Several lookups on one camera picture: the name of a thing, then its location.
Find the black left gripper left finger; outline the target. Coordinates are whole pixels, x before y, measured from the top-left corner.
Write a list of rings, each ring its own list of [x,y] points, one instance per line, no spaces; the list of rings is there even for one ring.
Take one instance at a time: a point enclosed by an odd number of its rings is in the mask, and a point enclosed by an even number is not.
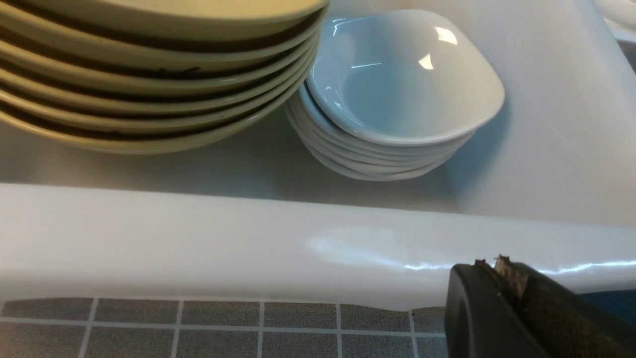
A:
[[[545,358],[510,303],[511,290],[484,261],[450,270],[445,335],[450,358]]]

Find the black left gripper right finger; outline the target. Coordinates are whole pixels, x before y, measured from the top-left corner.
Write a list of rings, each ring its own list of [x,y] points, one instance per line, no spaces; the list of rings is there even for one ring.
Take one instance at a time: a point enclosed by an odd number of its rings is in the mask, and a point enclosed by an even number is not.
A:
[[[523,263],[498,256],[525,328],[552,358],[633,358],[635,328]]]

